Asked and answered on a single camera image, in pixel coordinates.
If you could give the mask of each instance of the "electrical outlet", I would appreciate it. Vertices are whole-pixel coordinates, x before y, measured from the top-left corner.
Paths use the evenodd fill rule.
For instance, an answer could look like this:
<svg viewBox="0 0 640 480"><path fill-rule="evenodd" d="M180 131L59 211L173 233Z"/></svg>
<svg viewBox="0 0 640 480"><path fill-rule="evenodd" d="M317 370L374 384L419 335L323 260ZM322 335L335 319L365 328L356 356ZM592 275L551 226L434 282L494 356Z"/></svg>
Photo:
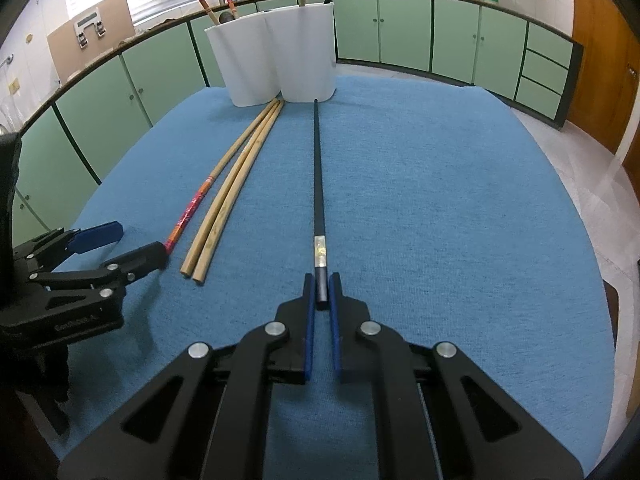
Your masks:
<svg viewBox="0 0 640 480"><path fill-rule="evenodd" d="M20 89L20 82L18 81L18 78L15 78L9 85L9 93L11 95L14 95L19 89Z"/></svg>

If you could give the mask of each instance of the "table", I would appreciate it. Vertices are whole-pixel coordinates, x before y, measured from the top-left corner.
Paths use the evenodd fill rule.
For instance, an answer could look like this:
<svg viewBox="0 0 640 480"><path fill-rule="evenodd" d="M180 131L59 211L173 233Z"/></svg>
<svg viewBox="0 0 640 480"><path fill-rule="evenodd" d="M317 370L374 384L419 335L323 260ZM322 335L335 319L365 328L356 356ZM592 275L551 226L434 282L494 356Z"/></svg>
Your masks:
<svg viewBox="0 0 640 480"><path fill-rule="evenodd" d="M164 240L260 107L225 89L186 99L118 163L76 226L120 221L115 246ZM286 104L250 173L206 284L168 268L128 289L125 325L70 347L63 457L191 342L237 342L312 272L313 108ZM320 104L329 272L407 341L456 343L593 468L609 419L613 344L588 235L562 182L511 111L480 88L342 76ZM210 197L220 186L214 186ZM316 313L310 384L273 390L265 479L373 479L370 390L340 386Z"/></svg>

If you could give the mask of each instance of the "tile floor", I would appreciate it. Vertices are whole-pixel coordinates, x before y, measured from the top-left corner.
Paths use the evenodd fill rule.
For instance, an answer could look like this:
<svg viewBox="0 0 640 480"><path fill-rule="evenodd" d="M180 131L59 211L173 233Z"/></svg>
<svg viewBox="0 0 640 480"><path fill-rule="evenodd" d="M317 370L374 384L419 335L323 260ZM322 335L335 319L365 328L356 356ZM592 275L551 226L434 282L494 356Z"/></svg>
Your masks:
<svg viewBox="0 0 640 480"><path fill-rule="evenodd" d="M341 75L420 76L356 65L338 65ZM599 142L567 122L558 131L514 110L545 153L584 222L604 280L620 297L615 383L603 458L625 429L640 335L640 205L625 170Z"/></svg>

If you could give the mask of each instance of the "metal screw cap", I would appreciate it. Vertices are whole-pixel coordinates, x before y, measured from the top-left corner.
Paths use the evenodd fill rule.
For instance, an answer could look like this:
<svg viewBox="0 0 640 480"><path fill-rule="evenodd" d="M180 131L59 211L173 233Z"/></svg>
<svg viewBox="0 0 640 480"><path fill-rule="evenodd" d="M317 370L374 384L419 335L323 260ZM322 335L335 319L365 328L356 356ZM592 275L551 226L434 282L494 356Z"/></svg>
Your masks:
<svg viewBox="0 0 640 480"><path fill-rule="evenodd" d="M365 321L360 325L360 330L365 335L376 335L382 330L382 327L375 321Z"/></svg>
<svg viewBox="0 0 640 480"><path fill-rule="evenodd" d="M189 347L189 355L194 359L200 359L209 353L209 347L206 343L194 343Z"/></svg>
<svg viewBox="0 0 640 480"><path fill-rule="evenodd" d="M284 326L284 323L279 321L271 321L264 326L264 331L269 335L282 335L287 327Z"/></svg>
<svg viewBox="0 0 640 480"><path fill-rule="evenodd" d="M444 343L438 343L436 346L436 352L442 357L453 357L458 349L453 343L445 341Z"/></svg>

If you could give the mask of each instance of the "white container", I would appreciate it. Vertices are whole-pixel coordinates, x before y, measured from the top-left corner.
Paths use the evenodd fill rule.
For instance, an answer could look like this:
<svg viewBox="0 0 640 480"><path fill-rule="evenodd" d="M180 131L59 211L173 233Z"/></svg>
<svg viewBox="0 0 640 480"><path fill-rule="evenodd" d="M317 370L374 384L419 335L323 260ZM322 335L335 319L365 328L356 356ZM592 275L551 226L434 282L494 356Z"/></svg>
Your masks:
<svg viewBox="0 0 640 480"><path fill-rule="evenodd" d="M233 104L261 105L279 94L263 12L215 25L205 32Z"/></svg>
<svg viewBox="0 0 640 480"><path fill-rule="evenodd" d="M281 7L264 18L282 97L326 101L335 91L334 4Z"/></svg>

